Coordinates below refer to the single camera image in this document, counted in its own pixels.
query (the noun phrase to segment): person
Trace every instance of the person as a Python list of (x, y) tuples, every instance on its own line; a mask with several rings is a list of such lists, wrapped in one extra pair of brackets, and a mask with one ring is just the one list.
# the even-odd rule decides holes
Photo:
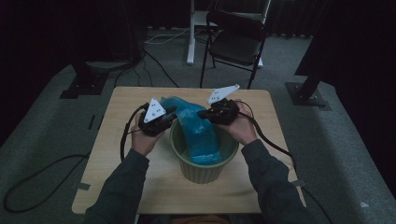
[[(251, 116), (240, 100), (236, 103), (241, 113)], [(137, 122), (132, 131), (139, 129)], [(238, 115), (232, 124), (219, 126), (244, 146), (242, 154), (250, 182), (258, 193), (264, 222), (316, 223), (303, 206), (297, 189), (288, 181), (288, 167), (269, 154), (248, 118)], [(155, 137), (132, 133), (132, 149), (106, 180), (97, 202), (86, 210), (83, 223), (134, 223), (149, 168), (146, 156), (162, 136), (163, 133)]]

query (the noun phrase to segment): blue plastic bag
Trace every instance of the blue plastic bag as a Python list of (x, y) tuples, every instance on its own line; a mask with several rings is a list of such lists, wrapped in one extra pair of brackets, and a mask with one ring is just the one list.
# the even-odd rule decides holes
[(176, 96), (162, 98), (161, 105), (164, 108), (177, 106), (177, 119), (186, 137), (191, 162), (200, 165), (221, 162), (218, 137), (212, 123), (197, 115), (198, 111), (205, 110), (203, 106), (189, 103)]

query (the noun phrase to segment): green bucket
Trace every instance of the green bucket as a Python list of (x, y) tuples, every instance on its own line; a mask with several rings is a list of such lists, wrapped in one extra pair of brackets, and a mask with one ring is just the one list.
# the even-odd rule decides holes
[(233, 159), (238, 151), (239, 144), (224, 130), (214, 126), (218, 136), (219, 152), (222, 162), (213, 165), (199, 165), (191, 162), (186, 139), (180, 122), (176, 120), (170, 130), (170, 142), (172, 149), (178, 157), (181, 172), (184, 177), (193, 183), (207, 184), (216, 180), (223, 167)]

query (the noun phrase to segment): person's right arm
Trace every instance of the person's right arm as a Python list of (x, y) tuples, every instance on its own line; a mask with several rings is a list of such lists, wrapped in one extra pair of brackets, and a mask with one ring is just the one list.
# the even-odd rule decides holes
[[(243, 104), (235, 100), (240, 112), (251, 117)], [(237, 142), (242, 144), (242, 153), (248, 166), (253, 188), (258, 193), (262, 216), (268, 223), (316, 223), (303, 206), (297, 188), (288, 180), (288, 167), (270, 155), (248, 118), (238, 115), (228, 126), (219, 125)]]

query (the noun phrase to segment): forearm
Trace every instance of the forearm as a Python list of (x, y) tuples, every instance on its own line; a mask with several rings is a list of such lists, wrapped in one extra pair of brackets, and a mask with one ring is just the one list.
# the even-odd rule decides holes
[(303, 206), (297, 189), (289, 182), (288, 167), (271, 156), (261, 140), (242, 149), (250, 182), (258, 193), (259, 206), (268, 223), (315, 223)]
[(131, 149), (87, 209), (84, 223), (134, 223), (148, 168), (149, 160)]

